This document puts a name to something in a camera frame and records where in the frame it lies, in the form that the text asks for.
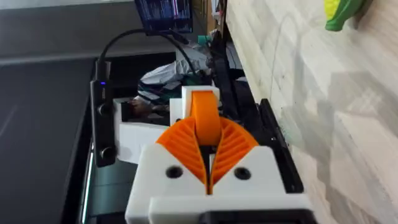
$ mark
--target wooden table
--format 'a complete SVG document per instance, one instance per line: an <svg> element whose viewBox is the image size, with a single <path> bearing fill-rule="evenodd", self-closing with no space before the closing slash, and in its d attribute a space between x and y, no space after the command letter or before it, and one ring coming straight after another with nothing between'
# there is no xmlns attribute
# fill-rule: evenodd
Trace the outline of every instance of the wooden table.
<svg viewBox="0 0 398 224"><path fill-rule="evenodd" d="M398 1L326 31L323 1L229 0L252 93L271 102L320 223L398 223Z"/></svg>

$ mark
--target orange plastic part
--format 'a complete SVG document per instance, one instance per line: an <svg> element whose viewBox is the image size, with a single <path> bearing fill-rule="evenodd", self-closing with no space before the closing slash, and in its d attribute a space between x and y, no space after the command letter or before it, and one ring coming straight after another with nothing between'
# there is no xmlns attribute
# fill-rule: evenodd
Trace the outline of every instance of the orange plastic part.
<svg viewBox="0 0 398 224"><path fill-rule="evenodd" d="M210 187L219 181L254 146L257 141L243 127L226 118L220 118L222 137L211 170Z"/></svg>
<svg viewBox="0 0 398 224"><path fill-rule="evenodd" d="M156 143L163 145L207 186L206 168L195 136L195 118L189 117L176 122L158 138Z"/></svg>
<svg viewBox="0 0 398 224"><path fill-rule="evenodd" d="M258 143L240 125L220 118L212 91L194 91L191 109L191 117L169 127L156 143L163 145L204 183L206 193L211 194L213 185ZM218 146L210 183L199 146Z"/></svg>
<svg viewBox="0 0 398 224"><path fill-rule="evenodd" d="M217 104L212 91L192 93L191 116L195 118L195 131L201 146L217 146L220 142L221 123Z"/></svg>

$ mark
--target white plastic base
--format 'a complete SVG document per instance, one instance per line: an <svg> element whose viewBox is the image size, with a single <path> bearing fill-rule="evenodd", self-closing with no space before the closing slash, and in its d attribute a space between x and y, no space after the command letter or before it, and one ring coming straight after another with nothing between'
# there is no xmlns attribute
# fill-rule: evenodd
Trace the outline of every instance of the white plastic base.
<svg viewBox="0 0 398 224"><path fill-rule="evenodd" d="M142 153L126 209L128 224L194 224L207 211L311 210L305 194L285 193L274 154L268 147L252 149L219 180L213 195L205 195L204 185L183 166L180 178L168 178L165 171L172 165L182 166L161 145L150 146ZM236 178L237 167L247 168L251 178Z"/></svg>
<svg viewBox="0 0 398 224"><path fill-rule="evenodd" d="M120 161L138 164L143 147L155 143L168 127L156 124L122 122L120 104L128 99L119 98L113 102L115 145Z"/></svg>

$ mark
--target black tabletop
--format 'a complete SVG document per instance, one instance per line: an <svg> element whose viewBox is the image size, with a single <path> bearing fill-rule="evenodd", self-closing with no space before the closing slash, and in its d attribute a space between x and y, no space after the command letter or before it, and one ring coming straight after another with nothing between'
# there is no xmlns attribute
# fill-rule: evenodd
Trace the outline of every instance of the black tabletop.
<svg viewBox="0 0 398 224"><path fill-rule="evenodd" d="M92 67L0 67L0 223L59 223Z"/></svg>

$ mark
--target computer screen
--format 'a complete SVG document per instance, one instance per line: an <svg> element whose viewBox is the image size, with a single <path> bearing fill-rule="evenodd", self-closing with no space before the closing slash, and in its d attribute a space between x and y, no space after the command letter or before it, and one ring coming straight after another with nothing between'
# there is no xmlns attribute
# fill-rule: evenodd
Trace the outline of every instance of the computer screen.
<svg viewBox="0 0 398 224"><path fill-rule="evenodd" d="M171 34L193 32L192 0L135 0L145 29Z"/></svg>

